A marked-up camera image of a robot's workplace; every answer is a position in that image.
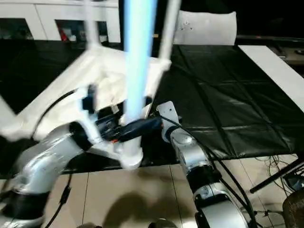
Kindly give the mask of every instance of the white pillow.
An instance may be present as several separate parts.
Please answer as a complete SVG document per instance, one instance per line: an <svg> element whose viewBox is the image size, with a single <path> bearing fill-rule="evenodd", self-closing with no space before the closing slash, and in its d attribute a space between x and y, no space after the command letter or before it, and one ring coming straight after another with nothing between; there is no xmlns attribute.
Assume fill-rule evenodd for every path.
<svg viewBox="0 0 304 228"><path fill-rule="evenodd" d="M234 45L237 36L236 12L193 13L180 10L174 44Z"/></svg>

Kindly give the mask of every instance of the white pole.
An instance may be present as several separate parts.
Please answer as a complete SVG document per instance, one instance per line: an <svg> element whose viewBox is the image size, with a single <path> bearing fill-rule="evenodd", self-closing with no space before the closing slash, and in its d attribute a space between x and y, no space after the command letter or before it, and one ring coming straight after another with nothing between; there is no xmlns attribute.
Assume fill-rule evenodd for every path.
<svg viewBox="0 0 304 228"><path fill-rule="evenodd" d="M163 24L162 39L159 58L170 59L175 26L179 11L181 8L181 0L169 0L166 17Z"/></svg>
<svg viewBox="0 0 304 228"><path fill-rule="evenodd" d="M97 22L93 20L93 10L90 0L84 0L85 36L88 48L101 46L97 31Z"/></svg>
<svg viewBox="0 0 304 228"><path fill-rule="evenodd" d="M144 91L152 49L157 0L125 0L126 124L142 117ZM143 158L140 137L124 143L121 165L137 168Z"/></svg>
<svg viewBox="0 0 304 228"><path fill-rule="evenodd" d="M8 106L8 104L0 96L0 135L10 141L21 138L21 130L23 122L20 121Z"/></svg>

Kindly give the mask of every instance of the black tablecloth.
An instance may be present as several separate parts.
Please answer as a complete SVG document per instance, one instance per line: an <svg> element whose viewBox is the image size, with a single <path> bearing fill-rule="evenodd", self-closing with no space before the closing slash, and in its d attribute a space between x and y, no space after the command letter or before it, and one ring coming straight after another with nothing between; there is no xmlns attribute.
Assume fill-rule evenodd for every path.
<svg viewBox="0 0 304 228"><path fill-rule="evenodd" d="M18 113L83 47L60 41L1 41L5 51L0 59L0 94ZM221 159L301 154L304 150L303 112L238 47L174 46L171 59L152 112L156 105L173 101L182 124ZM19 153L34 143L1 139L0 174L5 177ZM159 131L143 137L142 146L142 166L176 163L173 149L162 141ZM116 161L82 154L66 171L118 168Z"/></svg>

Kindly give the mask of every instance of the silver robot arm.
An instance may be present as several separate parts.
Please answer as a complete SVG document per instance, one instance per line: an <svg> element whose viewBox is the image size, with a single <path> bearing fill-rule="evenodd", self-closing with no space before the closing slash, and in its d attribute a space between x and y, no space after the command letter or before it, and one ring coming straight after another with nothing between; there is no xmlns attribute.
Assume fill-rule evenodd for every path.
<svg viewBox="0 0 304 228"><path fill-rule="evenodd" d="M1 228L38 228L43 224L44 208L58 176L72 158L90 146L84 135L76 122L62 125L22 153L15 164L20 172L12 180L13 189L0 213Z"/></svg>
<svg viewBox="0 0 304 228"><path fill-rule="evenodd" d="M179 123L171 101L157 106L157 111L161 116ZM206 152L196 140L166 120L163 120L162 137L172 144L183 167L198 210L195 215L198 227L247 228L243 214L220 182L220 173L213 169Z"/></svg>
<svg viewBox="0 0 304 228"><path fill-rule="evenodd" d="M162 116L178 123L172 102L159 105L157 110ZM105 139L99 143L100 155L118 160L119 156L115 157L122 153L122 143L157 129L163 123L162 137L174 147L193 192L198 210L195 215L198 227L248 227L242 213L220 182L220 173L213 169L206 153L191 135L157 117L118 126L113 116L107 115L102 118L103 121L98 119L95 122ZM0 212L0 228L41 227L45 205L56 179L72 158L92 146L86 128L78 122L72 122L56 128L39 144L24 151L15 164L20 173L14 178L14 187Z"/></svg>

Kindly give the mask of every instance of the tile floor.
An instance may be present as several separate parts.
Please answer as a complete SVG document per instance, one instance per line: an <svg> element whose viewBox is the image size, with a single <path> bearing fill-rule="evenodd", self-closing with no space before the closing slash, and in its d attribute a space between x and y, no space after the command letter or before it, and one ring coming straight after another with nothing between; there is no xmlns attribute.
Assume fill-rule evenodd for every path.
<svg viewBox="0 0 304 228"><path fill-rule="evenodd" d="M283 155L280 159L290 163L295 157ZM224 163L246 191L254 210L282 210L286 195L274 183L255 194L249 193L252 186L268 177L269 158L266 161L250 158ZM217 166L226 182L237 190L219 164ZM67 176L63 175L56 182L46 208L47 221L58 206L66 181ZM180 165L74 174L71 186L68 202L52 228L76 228L88 222L104 228L143 228L157 218L167 218L179 228L196 227L192 193ZM264 217L258 214L256 219L265 228L285 227L280 215Z"/></svg>

